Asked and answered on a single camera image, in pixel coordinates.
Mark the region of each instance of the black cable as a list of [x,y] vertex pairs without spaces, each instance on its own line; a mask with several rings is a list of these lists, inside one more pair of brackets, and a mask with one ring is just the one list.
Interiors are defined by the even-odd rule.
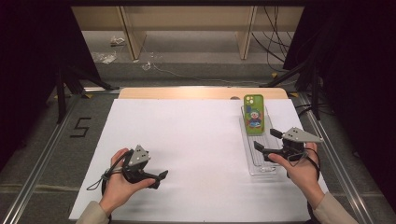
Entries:
[[256,36],[251,33],[251,35],[253,36],[253,38],[256,40],[256,42],[260,45],[260,47],[262,47],[267,53],[271,54],[272,56],[276,57],[278,60],[280,60],[282,63],[285,62],[285,60],[277,57],[271,50],[269,50],[268,48],[266,48],[262,43],[260,43],[260,41],[256,38]]
[[293,39],[293,38],[291,37],[291,35],[289,34],[289,32],[286,32],[286,34],[288,34],[288,36],[290,37],[290,40]]
[[[108,180],[110,179],[110,177],[111,177],[112,175],[114,175],[114,174],[119,174],[119,173],[120,173],[120,171],[113,172],[113,171],[114,171],[114,168],[116,168],[117,164],[119,164],[119,162],[120,162],[122,159],[124,159],[126,156],[128,156],[128,155],[131,154],[131,153],[132,153],[132,151],[130,150],[130,151],[125,152],[122,156],[120,156],[120,157],[111,165],[111,167],[110,167],[108,170],[106,170],[104,174],[102,174],[101,178],[100,178],[96,183],[94,183],[94,184],[90,185],[89,187],[87,187],[87,190],[94,190],[94,189],[97,189],[97,187],[99,186],[100,182],[103,180],[103,181],[102,181],[102,187],[101,187],[102,196],[103,196],[103,195],[105,194],[107,182],[108,182]],[[110,215],[108,216],[108,223],[111,223],[111,219],[112,219],[112,216],[111,216],[111,214],[110,214]]]
[[286,44],[283,44],[283,43],[279,43],[279,42],[276,42],[275,40],[270,39],[270,37],[269,37],[268,35],[266,35],[265,32],[262,32],[262,34],[263,34],[265,37],[267,37],[267,39],[271,40],[272,42],[274,42],[274,43],[276,43],[276,44],[278,44],[278,45],[282,45],[282,46],[284,46],[284,47],[286,47],[286,48],[290,48],[289,45],[286,45]]
[[299,107],[303,107],[303,106],[311,106],[311,104],[309,104],[309,105],[297,105],[294,108],[299,108]]
[[[272,41],[270,41],[269,43],[268,43],[268,49],[270,48],[270,46],[271,46],[271,42]],[[268,60],[268,51],[267,51],[267,63],[268,63],[268,66],[270,66],[270,68],[271,69],[273,69],[274,71],[277,71],[277,72],[285,72],[285,71],[280,71],[280,70],[277,70],[277,69],[275,69],[273,66],[271,66],[271,64],[270,64],[270,61]]]
[[[266,14],[266,16],[267,16],[267,18],[268,18],[268,21],[271,23],[271,26],[272,26],[272,28],[273,28],[273,36],[274,36],[274,33],[275,33],[276,36],[277,36],[277,40],[279,41],[279,43],[282,43],[282,45],[283,45],[282,39],[280,38],[280,36],[279,36],[279,34],[278,34],[278,32],[277,32],[277,12],[279,11],[279,7],[275,7],[275,12],[274,12],[274,13],[275,13],[275,24],[272,23],[272,20],[271,20],[269,14],[268,14],[268,12],[267,12],[266,7],[263,7],[263,8],[264,8],[265,14]],[[286,57],[285,53],[284,53],[283,50],[282,50],[281,45],[279,45],[279,47],[280,47],[280,50],[282,51],[283,56]]]
[[[309,158],[309,156],[306,157],[306,159],[308,161],[310,161],[312,163],[312,165],[315,167],[315,169],[317,170],[317,180],[319,180],[319,178],[320,178],[320,157],[319,157],[318,153],[312,148],[306,147],[305,150],[312,150],[313,152],[315,152],[315,154],[318,157],[318,164],[316,164],[311,158]],[[312,206],[309,202],[306,202],[306,207],[308,209],[308,214],[311,217],[311,222],[314,224],[320,224],[318,219],[315,217],[314,210],[312,209]]]
[[305,110],[301,111],[301,112],[298,114],[298,117],[300,117],[302,114],[308,112],[308,111],[311,110],[312,108],[313,108],[312,106],[307,107]]

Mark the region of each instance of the black marking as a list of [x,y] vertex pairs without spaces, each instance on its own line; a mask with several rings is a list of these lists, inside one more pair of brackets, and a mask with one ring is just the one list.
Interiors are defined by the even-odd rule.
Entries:
[[82,135],[70,135],[71,138],[85,137],[85,134],[87,134],[87,131],[90,129],[90,127],[78,127],[79,122],[80,122],[82,119],[91,119],[91,118],[79,118],[78,121],[77,121],[77,124],[76,124],[76,126],[75,126],[75,130],[83,129],[83,130],[85,130],[85,131],[84,131],[84,134],[82,134]]

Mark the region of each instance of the white sheet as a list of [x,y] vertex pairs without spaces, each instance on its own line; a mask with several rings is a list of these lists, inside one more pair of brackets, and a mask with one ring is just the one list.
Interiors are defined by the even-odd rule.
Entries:
[[[265,100],[273,127],[301,127],[290,100]],[[100,189],[87,191],[114,153],[141,145],[145,171],[169,170],[158,189],[138,191],[113,220],[267,222],[309,219],[304,195],[282,169],[276,179],[248,173],[239,100],[115,100],[70,219],[79,218]],[[319,180],[327,190],[323,179]]]

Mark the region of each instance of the black strap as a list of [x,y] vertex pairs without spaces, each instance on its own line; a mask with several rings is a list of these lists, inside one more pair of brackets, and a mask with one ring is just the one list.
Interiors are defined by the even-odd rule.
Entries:
[[[103,181],[102,181],[102,196],[105,194],[106,186],[107,186],[107,180],[103,179]],[[110,214],[110,216],[108,216],[108,224],[110,224],[110,223],[111,223],[111,214]]]
[[[320,178],[320,158],[319,158],[319,155],[318,155],[318,153],[315,151],[315,150],[313,150],[312,148],[306,148],[306,149],[308,149],[308,150],[312,150],[313,152],[315,152],[315,154],[317,155],[317,157],[318,157],[318,164],[316,164],[311,158],[309,158],[309,156],[308,157],[306,157],[306,159],[308,160],[308,161],[310,161],[311,162],[311,164],[315,167],[315,169],[317,170],[317,180],[319,180],[319,178]],[[320,224],[320,222],[318,221],[318,219],[315,217],[315,215],[314,215],[314,210],[312,209],[312,206],[311,206],[311,204],[309,204],[309,202],[306,202],[306,206],[307,206],[307,209],[308,209],[308,214],[309,214],[309,216],[311,217],[311,222],[308,222],[308,223],[313,223],[313,224]]]

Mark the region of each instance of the sleeve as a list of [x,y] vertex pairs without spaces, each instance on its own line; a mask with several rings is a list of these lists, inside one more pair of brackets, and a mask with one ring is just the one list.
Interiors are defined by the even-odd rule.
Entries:
[[90,202],[76,224],[107,224],[105,211],[97,202]]
[[325,224],[358,223],[329,192],[324,195],[317,209],[314,210],[314,215],[320,223]]

